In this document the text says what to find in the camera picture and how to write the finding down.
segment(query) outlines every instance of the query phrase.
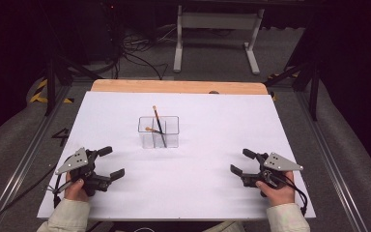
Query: clear plastic container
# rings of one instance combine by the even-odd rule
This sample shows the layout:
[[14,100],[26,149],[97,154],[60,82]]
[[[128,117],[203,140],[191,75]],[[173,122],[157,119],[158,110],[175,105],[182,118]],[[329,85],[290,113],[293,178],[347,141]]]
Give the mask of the clear plastic container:
[[140,117],[138,133],[143,148],[177,148],[179,147],[179,117],[160,116]]

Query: sleeve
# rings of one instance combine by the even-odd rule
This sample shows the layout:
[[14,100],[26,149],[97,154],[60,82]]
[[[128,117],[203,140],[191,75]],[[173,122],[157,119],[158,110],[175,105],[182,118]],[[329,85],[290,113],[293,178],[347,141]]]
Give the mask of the sleeve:
[[309,232],[308,222],[295,204],[284,204],[267,209],[271,232]]
[[84,232],[89,212],[89,203],[63,199],[49,220],[39,227],[38,232]]

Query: white metal frame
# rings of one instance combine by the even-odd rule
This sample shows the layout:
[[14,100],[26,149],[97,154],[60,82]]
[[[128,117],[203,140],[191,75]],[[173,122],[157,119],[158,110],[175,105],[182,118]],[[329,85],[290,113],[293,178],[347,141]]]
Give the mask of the white metal frame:
[[183,13],[182,6],[179,6],[177,16],[177,45],[174,57],[174,73],[182,70],[183,59],[183,28],[214,28],[214,29],[240,29],[251,30],[251,40],[244,43],[246,56],[252,73],[259,74],[257,61],[252,48],[260,29],[264,10],[258,14],[210,14],[210,13]]

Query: white table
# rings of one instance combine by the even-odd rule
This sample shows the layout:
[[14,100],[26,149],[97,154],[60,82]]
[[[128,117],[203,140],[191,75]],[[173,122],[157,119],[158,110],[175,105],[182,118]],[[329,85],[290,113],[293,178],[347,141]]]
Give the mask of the white table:
[[[138,119],[153,116],[153,105],[161,116],[179,116],[179,148],[141,148]],[[97,158],[95,171],[108,176],[125,168],[126,176],[91,198],[89,218],[97,220],[265,218],[268,200],[258,189],[245,188],[230,164],[259,172],[258,162],[244,156],[243,148],[295,161],[269,95],[88,92],[58,167],[81,147],[105,146],[112,146],[113,153]],[[297,186],[307,194],[300,173],[294,173]],[[296,200],[302,204],[298,195]],[[52,212],[53,195],[48,192],[38,218]],[[315,217],[311,201],[306,217]]]

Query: human hand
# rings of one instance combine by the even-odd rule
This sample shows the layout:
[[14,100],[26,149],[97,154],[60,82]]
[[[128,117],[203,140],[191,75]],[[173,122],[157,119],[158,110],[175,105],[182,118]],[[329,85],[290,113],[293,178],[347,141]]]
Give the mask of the human hand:
[[[66,174],[66,181],[71,179],[71,173]],[[77,180],[69,187],[65,189],[65,198],[74,201],[89,201],[89,196],[87,196],[86,191],[83,188],[84,181],[82,179]]]
[[[292,171],[285,172],[284,175],[294,182],[294,173]],[[272,207],[295,203],[295,190],[287,185],[281,189],[271,188],[261,181],[257,181],[255,185],[268,197]]]

